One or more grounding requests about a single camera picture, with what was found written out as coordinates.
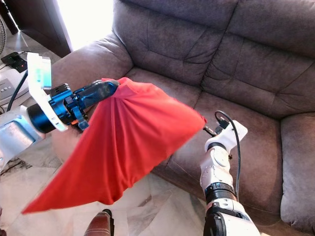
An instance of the cloth fold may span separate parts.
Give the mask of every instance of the cloth fold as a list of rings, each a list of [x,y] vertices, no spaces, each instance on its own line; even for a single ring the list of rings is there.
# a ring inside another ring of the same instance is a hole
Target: cloth fold
[[[23,213],[113,204],[203,128],[206,120],[197,111],[158,87],[119,82],[114,95],[98,104],[72,155]]]

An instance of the brown sofa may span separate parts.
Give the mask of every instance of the brown sofa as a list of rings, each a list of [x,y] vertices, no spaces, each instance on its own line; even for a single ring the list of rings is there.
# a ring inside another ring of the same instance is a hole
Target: brown sofa
[[[249,130],[240,201],[272,236],[315,235],[315,7],[310,0],[116,0],[113,32],[58,61],[53,83],[148,82],[216,127],[223,110]],[[78,134],[54,133],[65,159]],[[153,172],[203,198],[200,131]],[[237,158],[231,161],[235,177]]]

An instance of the black cable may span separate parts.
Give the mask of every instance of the black cable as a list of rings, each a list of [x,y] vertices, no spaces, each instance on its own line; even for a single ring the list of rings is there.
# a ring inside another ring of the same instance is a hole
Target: black cable
[[[22,51],[22,52],[19,53],[19,55],[23,54],[23,53],[32,53],[32,51]]]
[[[236,192],[236,198],[237,200],[239,200],[239,188],[240,188],[240,175],[241,175],[241,148],[240,148],[240,139],[238,137],[238,133],[236,130],[236,126],[233,122],[233,120],[231,119],[231,117],[228,116],[227,113],[223,112],[223,111],[216,111],[215,112],[215,117],[217,119],[217,121],[220,121],[220,118],[218,118],[218,114],[222,114],[224,115],[229,122],[231,122],[231,125],[233,127],[234,133],[235,133],[235,137],[236,137],[236,144],[237,144],[237,155],[238,155],[238,168],[237,168],[237,176],[236,176],[236,182],[235,182],[235,192]]]
[[[14,101],[16,95],[18,94],[20,88],[22,87],[22,85],[23,85],[23,83],[24,83],[24,81],[25,81],[27,76],[28,76],[28,71],[25,71],[25,74],[24,74],[23,78],[19,82],[18,86],[16,87],[16,89],[15,89],[15,91],[14,91],[14,93],[13,93],[13,95],[12,95],[10,101],[9,101],[8,108],[6,109],[7,112],[11,110],[13,101]]]
[[[0,106],[0,109],[2,110],[1,114],[4,114],[4,113],[5,113],[5,110],[3,109],[2,106]]]

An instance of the fan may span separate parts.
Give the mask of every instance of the fan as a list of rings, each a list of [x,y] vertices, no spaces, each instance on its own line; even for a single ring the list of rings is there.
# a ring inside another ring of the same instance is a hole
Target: fan
[[[5,41],[6,41],[6,34],[5,34],[4,23],[2,19],[0,18],[0,55],[4,50]]]

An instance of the brown shoe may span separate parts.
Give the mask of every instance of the brown shoe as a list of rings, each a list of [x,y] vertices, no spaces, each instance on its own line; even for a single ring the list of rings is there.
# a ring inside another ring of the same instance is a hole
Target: brown shoe
[[[84,236],[113,236],[114,235],[114,219],[112,212],[105,209],[99,212],[90,222]]]
[[[6,236],[6,232],[2,229],[0,229],[0,236]]]

